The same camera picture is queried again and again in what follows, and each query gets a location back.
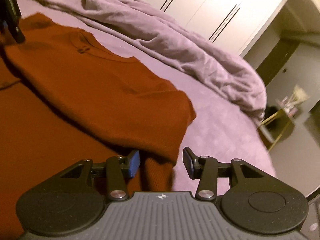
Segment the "rust brown knit cardigan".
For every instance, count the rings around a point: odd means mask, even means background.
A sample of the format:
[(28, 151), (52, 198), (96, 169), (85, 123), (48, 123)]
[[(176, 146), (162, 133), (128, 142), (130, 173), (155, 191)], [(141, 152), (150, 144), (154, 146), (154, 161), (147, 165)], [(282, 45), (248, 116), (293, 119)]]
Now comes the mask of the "rust brown knit cardigan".
[(170, 191), (191, 101), (135, 57), (43, 14), (21, 20), (25, 41), (1, 33), (1, 239), (23, 232), (27, 190), (82, 159), (140, 150), (130, 192)]

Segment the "lilac fleece bed sheet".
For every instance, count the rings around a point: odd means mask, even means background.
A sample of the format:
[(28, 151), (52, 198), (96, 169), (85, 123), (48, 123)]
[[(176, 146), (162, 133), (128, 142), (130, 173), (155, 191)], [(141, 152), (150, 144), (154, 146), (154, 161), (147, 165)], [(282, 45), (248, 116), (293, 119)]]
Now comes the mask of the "lilac fleece bed sheet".
[[(59, 25), (81, 29), (80, 22), (71, 15), (45, 8), (33, 0), (18, 0), (18, 3), (22, 8), (23, 19), (39, 13)], [(129, 49), (128, 44), (116, 37), (98, 30), (89, 33), (100, 44), (106, 39), (111, 47), (117, 48), (119, 52), (127, 52)], [(196, 154), (208, 155), (222, 162), (242, 158), (271, 175), (275, 174), (255, 124), (238, 106), (221, 98), (188, 75), (155, 59), (144, 56), (138, 60), (158, 77), (170, 81), (176, 89), (185, 92), (196, 114), (180, 144), (171, 190), (195, 192), (197, 188), (196, 181), (188, 177), (183, 165), (182, 149), (185, 146), (190, 147)]]

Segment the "yellow-legged side table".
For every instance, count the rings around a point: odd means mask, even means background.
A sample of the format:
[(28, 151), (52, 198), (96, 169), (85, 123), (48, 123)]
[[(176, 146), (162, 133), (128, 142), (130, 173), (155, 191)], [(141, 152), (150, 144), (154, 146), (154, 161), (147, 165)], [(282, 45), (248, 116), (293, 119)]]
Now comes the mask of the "yellow-legged side table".
[(260, 139), (268, 151), (283, 139), (286, 139), (295, 127), (291, 113), (277, 106), (267, 106), (264, 120), (258, 127)]

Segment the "crumpled lilac duvet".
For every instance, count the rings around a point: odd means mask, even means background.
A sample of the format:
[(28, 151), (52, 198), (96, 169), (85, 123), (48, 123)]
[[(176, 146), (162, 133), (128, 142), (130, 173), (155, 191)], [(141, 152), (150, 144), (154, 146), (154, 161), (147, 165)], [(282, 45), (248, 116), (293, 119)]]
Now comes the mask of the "crumpled lilac duvet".
[(36, 1), (67, 12), (197, 78), (254, 121), (263, 120), (266, 88), (257, 72), (239, 55), (217, 48), (143, 0)]

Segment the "paper-wrapped flower bouquet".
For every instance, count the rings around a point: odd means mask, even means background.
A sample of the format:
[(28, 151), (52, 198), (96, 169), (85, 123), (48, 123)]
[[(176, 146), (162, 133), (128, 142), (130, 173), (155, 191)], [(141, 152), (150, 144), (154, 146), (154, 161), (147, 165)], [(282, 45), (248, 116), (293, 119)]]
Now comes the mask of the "paper-wrapped flower bouquet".
[(302, 103), (308, 100), (310, 96), (299, 85), (295, 85), (290, 96), (285, 96), (283, 100), (276, 100), (277, 104), (290, 117), (294, 117)]

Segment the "dark door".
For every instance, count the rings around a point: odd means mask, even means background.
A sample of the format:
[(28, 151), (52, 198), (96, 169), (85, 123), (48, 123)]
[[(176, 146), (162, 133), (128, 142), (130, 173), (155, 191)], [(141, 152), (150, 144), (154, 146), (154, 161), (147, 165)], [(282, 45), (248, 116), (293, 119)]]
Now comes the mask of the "dark door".
[(299, 46), (298, 41), (280, 39), (267, 57), (256, 69), (265, 86), (267, 86), (284, 67)]

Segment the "white wardrobe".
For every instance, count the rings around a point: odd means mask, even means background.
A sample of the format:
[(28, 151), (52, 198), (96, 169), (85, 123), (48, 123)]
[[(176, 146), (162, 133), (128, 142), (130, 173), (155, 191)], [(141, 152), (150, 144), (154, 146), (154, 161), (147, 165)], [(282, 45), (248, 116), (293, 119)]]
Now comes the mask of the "white wardrobe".
[(287, 0), (145, 0), (215, 46), (245, 56)]

